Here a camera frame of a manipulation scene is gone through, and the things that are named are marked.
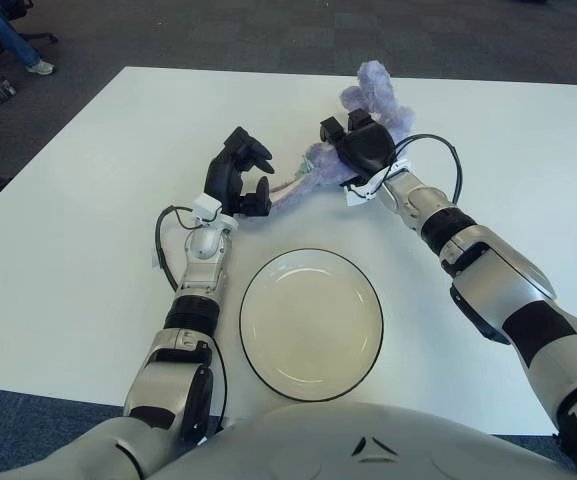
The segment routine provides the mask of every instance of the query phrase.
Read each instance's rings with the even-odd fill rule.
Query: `white cable clip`
[[[199,195],[192,202],[192,214],[204,226],[213,226],[217,230],[237,230],[239,222],[230,215],[224,215],[221,212],[221,202],[206,193]]]
[[[377,190],[379,190],[379,187],[384,181],[384,177],[388,175],[388,178],[390,178],[402,170],[410,170],[410,160],[407,158],[400,158],[393,163],[392,166],[379,170],[365,185],[361,185],[360,187],[346,185],[344,187],[346,190],[346,205],[354,207],[355,205],[361,205],[368,200],[372,200],[377,196]]]

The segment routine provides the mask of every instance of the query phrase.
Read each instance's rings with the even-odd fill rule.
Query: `person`
[[[26,67],[30,73],[38,75],[51,75],[55,66],[39,56],[37,50],[32,48],[13,26],[8,22],[6,9],[0,2],[0,41],[3,47],[12,53]]]

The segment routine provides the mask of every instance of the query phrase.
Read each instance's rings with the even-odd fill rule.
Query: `black cable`
[[[457,169],[457,179],[455,181],[455,191],[452,195],[452,203],[457,205],[457,202],[459,201],[459,197],[461,195],[461,188],[463,186],[464,174],[461,168],[461,161],[459,160],[459,155],[457,154],[457,149],[448,140],[446,140],[443,137],[440,137],[439,135],[433,135],[431,133],[420,133],[418,135],[411,135],[410,137],[404,138],[401,142],[395,145],[395,161],[404,148],[406,148],[411,143],[417,140],[422,140],[424,138],[430,138],[443,143],[444,145],[446,145],[446,147],[448,147],[448,150],[450,150],[450,153],[452,154],[452,158],[455,161],[455,168]]]
[[[455,161],[455,167],[457,169],[457,179],[455,181],[455,191],[452,195],[452,203],[457,205],[457,202],[459,201],[459,197],[461,195],[461,188],[463,186],[463,175],[464,175],[463,170],[461,168],[461,161],[459,160],[459,155],[457,154],[457,149],[445,138],[440,137],[438,135],[433,135],[431,133],[420,133],[417,135],[411,135],[409,137],[404,138],[399,143],[395,144],[393,152],[389,155],[388,159],[386,160],[388,162],[388,170],[386,170],[386,174],[382,177],[381,181],[379,182],[379,185],[377,185],[377,187],[370,194],[371,196],[377,193],[379,189],[384,185],[384,183],[388,179],[388,176],[390,175],[393,165],[397,163],[399,154],[403,151],[403,149],[406,148],[411,143],[417,140],[421,140],[423,138],[431,138],[433,140],[437,140],[446,145],[450,150],[452,158]],[[362,195],[361,193],[357,192],[354,188],[352,188],[352,186],[349,186],[348,190],[357,195],[359,198],[367,197],[367,195]]]
[[[192,212],[192,208],[176,207],[174,205],[170,205],[169,207],[164,208],[163,211],[159,214],[159,217],[157,218],[157,224],[155,225],[155,250],[157,251],[157,260],[159,260],[159,266],[164,271],[168,283],[175,292],[177,291],[179,284],[177,284],[175,277],[173,276],[172,272],[170,271],[170,268],[168,267],[168,263],[166,262],[166,255],[164,254],[164,249],[161,246],[161,224],[167,215],[171,214],[172,212],[175,212],[175,215],[177,216],[177,221],[179,222],[179,225],[181,225],[181,228],[183,228],[184,230],[198,230],[204,226],[203,224],[195,225],[194,227],[189,227],[188,225],[185,225],[184,222],[181,221],[179,211]],[[221,212],[221,207],[217,209],[215,215],[210,220],[202,218],[202,221],[206,223],[214,222],[217,219],[217,215],[219,215],[219,212]]]
[[[173,276],[172,272],[170,271],[170,268],[168,267],[168,262],[166,262],[166,255],[164,254],[164,249],[161,247],[161,224],[168,214],[177,211],[176,208],[177,207],[174,207],[172,205],[164,208],[163,211],[159,214],[159,217],[157,217],[157,223],[155,224],[155,251],[157,252],[157,260],[159,260],[159,267],[164,271],[168,283],[175,292],[177,291],[177,287],[179,285],[177,284],[175,277]]]
[[[217,355],[219,356],[219,363],[221,363],[221,372],[224,375],[224,403],[221,406],[221,414],[219,415],[219,420],[217,421],[217,428],[215,433],[220,432],[223,430],[221,428],[221,424],[224,421],[224,415],[226,414],[226,403],[228,402],[228,380],[226,379],[226,365],[224,363],[224,357],[221,354],[221,349],[219,348],[219,344],[215,338],[212,339],[213,343],[215,344],[215,350],[217,350]]]

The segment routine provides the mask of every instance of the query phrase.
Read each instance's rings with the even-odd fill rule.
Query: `gray floor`
[[[17,22],[59,72],[27,74],[0,107],[0,175],[13,176],[125,65],[577,84],[577,0],[37,0]],[[0,392],[0,470],[41,458],[119,412]],[[548,437],[513,437],[560,462]]]

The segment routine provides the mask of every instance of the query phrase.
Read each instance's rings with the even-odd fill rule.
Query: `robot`
[[[343,185],[348,203],[379,198],[417,232],[452,277],[450,295],[465,317],[487,339],[514,347],[560,432],[562,450],[577,464],[577,318],[557,306],[552,285],[535,265],[410,171],[398,158],[406,140],[395,144],[361,110],[350,113],[348,127],[334,118],[321,124],[322,140],[357,174]],[[445,419],[334,401],[237,423],[173,460],[180,440],[199,443],[207,431],[213,335],[238,227],[234,216],[265,216],[271,208],[266,177],[256,192],[241,195],[242,172],[273,173],[270,152],[241,127],[224,145],[193,204],[187,268],[178,284],[171,281],[172,307],[128,392],[124,416],[40,462],[0,473],[0,480],[577,478]],[[158,254],[165,263],[160,248]]]

